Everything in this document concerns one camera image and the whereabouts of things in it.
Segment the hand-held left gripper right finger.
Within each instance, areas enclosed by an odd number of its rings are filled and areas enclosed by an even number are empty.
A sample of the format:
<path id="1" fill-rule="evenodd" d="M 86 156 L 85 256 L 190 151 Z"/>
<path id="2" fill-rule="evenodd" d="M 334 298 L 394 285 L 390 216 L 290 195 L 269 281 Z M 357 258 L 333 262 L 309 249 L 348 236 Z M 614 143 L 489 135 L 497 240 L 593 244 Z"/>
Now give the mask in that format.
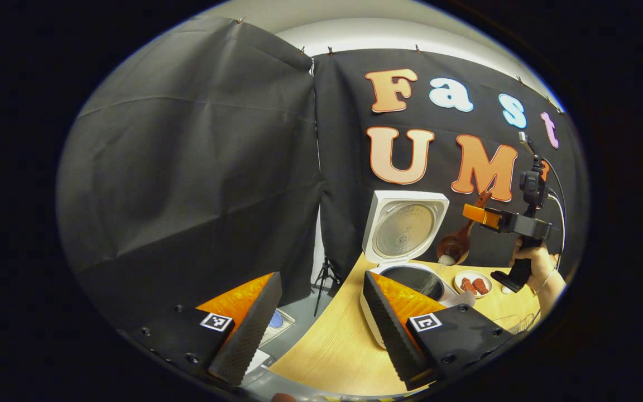
<path id="1" fill-rule="evenodd" d="M 445 307 L 374 272 L 364 275 L 363 295 L 408 391 L 456 381 L 517 339 L 467 303 Z"/>

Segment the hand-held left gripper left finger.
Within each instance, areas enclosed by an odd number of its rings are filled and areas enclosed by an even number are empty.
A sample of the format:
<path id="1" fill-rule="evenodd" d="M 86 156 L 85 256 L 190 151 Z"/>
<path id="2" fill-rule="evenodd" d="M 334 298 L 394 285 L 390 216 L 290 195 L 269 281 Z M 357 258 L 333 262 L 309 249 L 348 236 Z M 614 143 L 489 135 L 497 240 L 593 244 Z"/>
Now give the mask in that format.
<path id="1" fill-rule="evenodd" d="M 271 272 L 194 308 L 177 305 L 122 335 L 187 376 L 237 387 L 281 295 L 281 274 Z"/>

